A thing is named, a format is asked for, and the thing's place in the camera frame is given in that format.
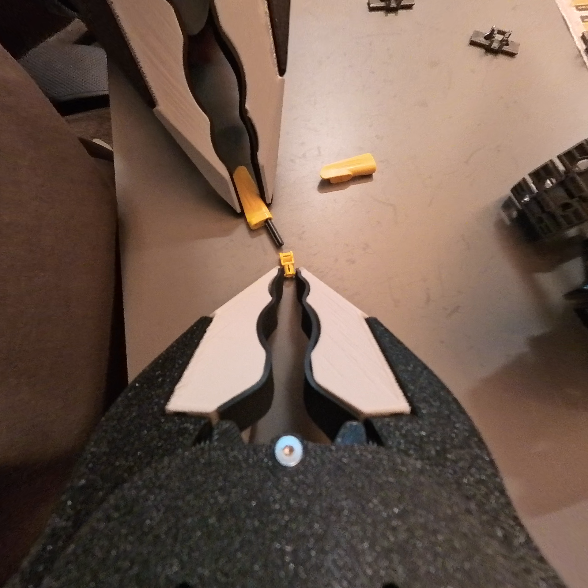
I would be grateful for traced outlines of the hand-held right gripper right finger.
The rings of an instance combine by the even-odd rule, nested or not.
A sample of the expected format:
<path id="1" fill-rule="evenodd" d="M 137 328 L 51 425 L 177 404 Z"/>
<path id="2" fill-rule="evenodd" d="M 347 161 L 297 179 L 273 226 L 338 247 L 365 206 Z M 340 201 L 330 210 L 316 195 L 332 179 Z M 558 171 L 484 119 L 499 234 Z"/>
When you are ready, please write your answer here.
<path id="1" fill-rule="evenodd" d="M 324 433 L 348 421 L 408 415 L 410 405 L 368 324 L 368 316 L 306 269 L 296 271 L 308 338 L 303 398 Z"/>

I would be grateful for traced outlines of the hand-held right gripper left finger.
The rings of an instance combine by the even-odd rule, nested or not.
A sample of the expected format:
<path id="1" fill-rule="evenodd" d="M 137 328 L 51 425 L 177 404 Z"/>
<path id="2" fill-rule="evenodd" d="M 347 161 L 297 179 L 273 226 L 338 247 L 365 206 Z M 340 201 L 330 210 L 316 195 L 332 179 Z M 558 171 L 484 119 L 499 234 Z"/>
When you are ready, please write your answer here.
<path id="1" fill-rule="evenodd" d="M 282 271 L 274 268 L 218 308 L 175 386 L 167 413 L 257 423 L 273 400 L 269 337 L 277 327 Z"/>

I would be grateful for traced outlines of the yellow grey sticker sheet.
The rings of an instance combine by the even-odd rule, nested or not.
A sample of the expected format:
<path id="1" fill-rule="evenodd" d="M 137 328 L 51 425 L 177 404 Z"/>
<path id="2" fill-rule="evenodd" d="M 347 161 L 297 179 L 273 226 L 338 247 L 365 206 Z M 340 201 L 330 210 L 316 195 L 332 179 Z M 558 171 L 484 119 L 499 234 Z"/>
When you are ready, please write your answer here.
<path id="1" fill-rule="evenodd" d="M 587 1 L 555 1 L 587 67 Z"/>

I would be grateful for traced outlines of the yellow black toy tracked vehicle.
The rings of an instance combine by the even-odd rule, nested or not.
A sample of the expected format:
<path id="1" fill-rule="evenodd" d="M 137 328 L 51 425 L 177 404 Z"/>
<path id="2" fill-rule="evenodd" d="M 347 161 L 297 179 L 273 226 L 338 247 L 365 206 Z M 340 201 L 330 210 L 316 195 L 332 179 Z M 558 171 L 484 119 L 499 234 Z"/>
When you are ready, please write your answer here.
<path id="1" fill-rule="evenodd" d="M 587 138 L 514 184 L 501 213 L 528 242 L 581 260 L 583 281 L 563 297 L 587 327 Z"/>

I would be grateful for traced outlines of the yellow blade-shaped brick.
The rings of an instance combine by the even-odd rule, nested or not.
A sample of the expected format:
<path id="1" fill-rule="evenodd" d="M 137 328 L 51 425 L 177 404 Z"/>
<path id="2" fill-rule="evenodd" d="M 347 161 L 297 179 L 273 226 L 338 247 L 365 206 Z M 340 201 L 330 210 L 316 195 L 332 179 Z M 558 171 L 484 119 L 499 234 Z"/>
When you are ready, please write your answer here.
<path id="1" fill-rule="evenodd" d="M 376 169 L 373 155 L 364 153 L 325 165 L 320 170 L 320 178 L 332 184 L 343 183 L 356 177 L 372 175 Z"/>
<path id="2" fill-rule="evenodd" d="M 273 216 L 262 199 L 258 188 L 245 166 L 238 166 L 233 173 L 233 181 L 240 204 L 251 230 L 261 228 Z"/>

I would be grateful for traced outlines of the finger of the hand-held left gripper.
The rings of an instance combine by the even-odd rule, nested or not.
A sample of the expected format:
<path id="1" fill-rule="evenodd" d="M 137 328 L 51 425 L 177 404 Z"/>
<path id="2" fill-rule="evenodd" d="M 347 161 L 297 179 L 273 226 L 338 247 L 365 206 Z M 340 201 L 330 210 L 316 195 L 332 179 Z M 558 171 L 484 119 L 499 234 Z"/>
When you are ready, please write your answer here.
<path id="1" fill-rule="evenodd" d="M 281 134 L 285 74 L 277 68 L 266 1 L 211 1 L 225 56 L 236 75 L 239 116 L 261 196 L 271 203 Z"/>
<path id="2" fill-rule="evenodd" d="M 241 211 L 233 181 L 212 143 L 207 115 L 187 80 L 185 35 L 169 1 L 110 1 L 145 80 L 158 120 L 215 192 Z"/>

